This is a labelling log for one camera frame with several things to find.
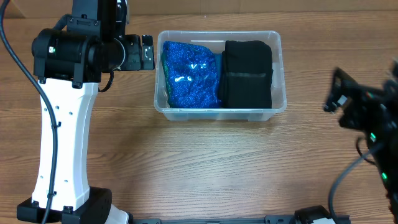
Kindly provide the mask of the large black garment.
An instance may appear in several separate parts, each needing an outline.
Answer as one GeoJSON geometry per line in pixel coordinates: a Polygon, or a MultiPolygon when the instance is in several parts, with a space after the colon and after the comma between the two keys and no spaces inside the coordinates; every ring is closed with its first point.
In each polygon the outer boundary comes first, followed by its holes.
{"type": "Polygon", "coordinates": [[[225,42],[218,98],[221,107],[272,108],[272,50],[260,40],[225,42]]]}

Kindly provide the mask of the blue sequin cloth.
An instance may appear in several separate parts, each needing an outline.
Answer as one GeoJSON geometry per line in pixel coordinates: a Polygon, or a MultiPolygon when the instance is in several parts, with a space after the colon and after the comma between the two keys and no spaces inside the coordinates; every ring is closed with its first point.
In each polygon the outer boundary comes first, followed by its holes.
{"type": "Polygon", "coordinates": [[[171,108],[220,108],[215,53],[201,46],[166,41],[161,62],[171,108]]]}

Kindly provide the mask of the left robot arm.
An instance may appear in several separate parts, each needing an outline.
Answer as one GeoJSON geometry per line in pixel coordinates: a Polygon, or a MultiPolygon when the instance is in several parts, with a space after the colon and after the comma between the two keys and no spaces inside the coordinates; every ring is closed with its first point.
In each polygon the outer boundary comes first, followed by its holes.
{"type": "Polygon", "coordinates": [[[74,1],[72,13],[32,43],[42,90],[39,173],[17,218],[32,223],[132,223],[109,189],[87,178],[91,112],[103,73],[152,70],[153,39],[127,35],[127,1],[74,1]]]}

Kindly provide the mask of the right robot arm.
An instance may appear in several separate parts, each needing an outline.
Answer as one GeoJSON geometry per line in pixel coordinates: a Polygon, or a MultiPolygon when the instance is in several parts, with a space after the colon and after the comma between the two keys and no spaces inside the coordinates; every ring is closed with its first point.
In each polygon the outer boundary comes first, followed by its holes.
{"type": "Polygon", "coordinates": [[[348,217],[338,217],[333,199],[341,181],[362,161],[377,167],[389,210],[397,216],[397,67],[393,67],[392,78],[381,89],[360,85],[345,71],[336,68],[333,72],[330,94],[324,110],[334,113],[342,108],[339,119],[342,128],[361,131],[364,135],[357,142],[366,141],[368,151],[359,153],[333,182],[328,193],[328,206],[314,206],[295,211],[290,223],[349,223],[348,217]]]}

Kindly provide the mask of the blue denim jeans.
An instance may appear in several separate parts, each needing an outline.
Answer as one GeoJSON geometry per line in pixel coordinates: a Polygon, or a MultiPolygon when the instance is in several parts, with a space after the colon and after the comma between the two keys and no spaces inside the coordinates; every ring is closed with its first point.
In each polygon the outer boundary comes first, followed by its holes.
{"type": "Polygon", "coordinates": [[[222,73],[222,54],[214,54],[216,62],[217,77],[220,79],[222,73]]]}

